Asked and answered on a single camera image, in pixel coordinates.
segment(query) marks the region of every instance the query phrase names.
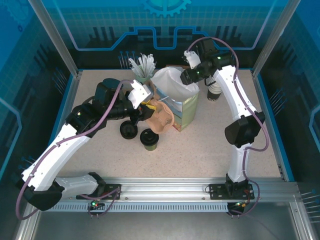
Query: metal post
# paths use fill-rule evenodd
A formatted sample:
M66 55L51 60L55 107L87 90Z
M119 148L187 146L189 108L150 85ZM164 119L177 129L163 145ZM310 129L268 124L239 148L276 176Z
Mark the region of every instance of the metal post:
M268 40L266 41L258 59L253 66L253 76L256 77L260 73L262 67L266 63L270 53L274 49L276 43L281 37L283 31L285 30L288 22L290 21L292 15L294 14L300 0L289 0L281 16L279 17L275 27L273 28Z
M78 68L41 0L28 0L70 73L78 76Z

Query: black plastic base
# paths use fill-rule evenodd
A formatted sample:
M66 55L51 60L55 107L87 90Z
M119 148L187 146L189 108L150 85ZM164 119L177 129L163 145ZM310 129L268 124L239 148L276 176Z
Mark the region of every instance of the black plastic base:
M98 195L98 194L96 194L96 193L94 192L93 194L88 195L88 196L89 196L89 197L92 197L92 198L98 198L98 197L100 197L100 196L103 196L103 195L105 195L105 194L107 194L107 193L112 192L112 191L115 190L116 188L120 188L119 193L115 192L115 193L113 193L113 194L111 194L111 195L109 195L109 196L107 196L107 197L102 198L102 200L113 200L113 199L115 198L116 194L118 194L118 196L117 196L115 199L116 199L116 200L119 200L119 199L120 199L120 192L121 192L121 184L105 184L105 186L104 186L104 191L103 191L102 194L99 194L99 195ZM78 199L78 200L83 200L83 199L86 199L86 198L84 198L84 197L82 197L82 196L80 196L80 195L77 195L77 196L76 196L76 199Z
M217 101L218 98L220 97L220 95L221 95L221 93L214 94L208 90L206 97L208 98L209 101Z
M251 184L248 184L246 187L235 191L232 196L230 196L228 188L224 183L209 184L208 187L211 200L247 200L248 196L246 195L244 190L248 190L249 192L252 191L252 193L250 193L250 200L255 199L255 194L253 192Z

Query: transparent enclosure wall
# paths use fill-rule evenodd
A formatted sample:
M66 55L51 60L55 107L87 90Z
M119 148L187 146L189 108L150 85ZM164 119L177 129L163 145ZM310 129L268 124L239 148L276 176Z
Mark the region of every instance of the transparent enclosure wall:
M49 143L70 73L26 0L0 1L0 233L12 238L11 178Z
M128 68L153 53L157 67L183 64L203 36L229 43L252 67L288 0L43 0L81 69Z
M303 193L316 189L317 194L320 191L319 14L319 1L301 0L260 73L293 176ZM320 215L319 207L314 210L313 216Z

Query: speckled beige tabletop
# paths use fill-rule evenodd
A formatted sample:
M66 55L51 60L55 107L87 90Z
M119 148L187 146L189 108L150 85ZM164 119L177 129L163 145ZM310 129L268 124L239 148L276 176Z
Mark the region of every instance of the speckled beige tabletop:
M239 79L253 105L259 100L249 70L240 70ZM131 70L84 70L73 106L95 94L96 86L105 78L134 79ZM124 120L108 121L87 144L80 148L60 171L60 176L81 176L97 172L102 177L225 177L229 169L231 145L225 138L225 127L232 123L225 96L207 100L207 88L200 82L198 106L194 121L182 132L173 127L159 136L157 149L145 150L140 133L148 128L138 123L138 135L126 140L120 135ZM260 131L253 146L265 145ZM250 152L247 173L252 177L280 177L270 146L263 153Z

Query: black lid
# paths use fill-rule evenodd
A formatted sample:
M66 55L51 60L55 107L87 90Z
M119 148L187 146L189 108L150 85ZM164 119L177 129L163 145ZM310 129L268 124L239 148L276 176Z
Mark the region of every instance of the black lid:
M143 145L151 147L159 141L159 135L147 128L141 132L140 141Z
M138 127L131 121L124 121L120 126L120 133L125 139L134 139L138 134Z

